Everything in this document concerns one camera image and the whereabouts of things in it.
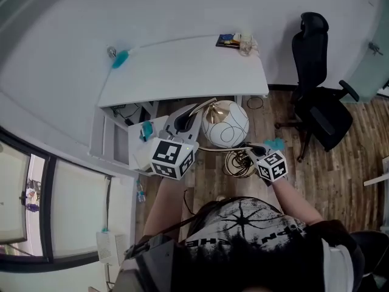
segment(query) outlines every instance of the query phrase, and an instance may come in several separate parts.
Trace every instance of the black window frame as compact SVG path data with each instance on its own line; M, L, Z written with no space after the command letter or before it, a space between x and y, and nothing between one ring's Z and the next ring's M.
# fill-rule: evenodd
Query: black window frame
M98 262L97 251L69 257L53 256L50 215L55 166L57 160L61 160L76 165L77 167L105 175L108 179L111 179L112 176L53 155L9 133L3 127L0 127L0 141L26 155L35 155L45 159L41 180L42 194L39 212L42 256L33 257L0 254L0 271L8 273L45 273Z

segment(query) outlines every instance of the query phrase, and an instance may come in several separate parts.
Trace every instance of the chair headrest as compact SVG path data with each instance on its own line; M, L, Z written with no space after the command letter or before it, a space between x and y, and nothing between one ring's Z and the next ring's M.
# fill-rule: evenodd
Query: chair headrest
M303 38L309 38L317 33L327 33L329 26L323 15L314 12L301 14L301 30Z

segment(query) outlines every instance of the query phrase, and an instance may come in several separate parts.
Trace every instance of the white round lamp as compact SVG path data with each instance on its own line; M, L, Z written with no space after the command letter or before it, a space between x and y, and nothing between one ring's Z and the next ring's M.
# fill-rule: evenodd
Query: white round lamp
M201 125L206 138L221 148L238 146L249 132L245 110L230 100L209 105L204 111Z

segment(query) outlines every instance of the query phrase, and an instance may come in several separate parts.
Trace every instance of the window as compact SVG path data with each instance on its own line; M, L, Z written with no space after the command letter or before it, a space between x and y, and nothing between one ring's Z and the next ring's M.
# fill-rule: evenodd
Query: window
M0 271L40 273L98 261L111 177L0 128Z

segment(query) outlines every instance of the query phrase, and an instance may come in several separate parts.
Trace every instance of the chair base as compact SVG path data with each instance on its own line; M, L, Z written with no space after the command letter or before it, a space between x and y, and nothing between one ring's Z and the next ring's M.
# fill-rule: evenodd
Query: chair base
M299 163L303 162L303 159L305 157L306 151L308 149L309 142L311 141L312 131L307 129L307 127L304 125L303 122L284 122L284 123L276 122L274 127L276 129L280 129L280 128L296 128L296 130L299 131L299 132L304 132L304 131L306 132L304 146L301 149L300 155L297 157L297 162L299 162Z

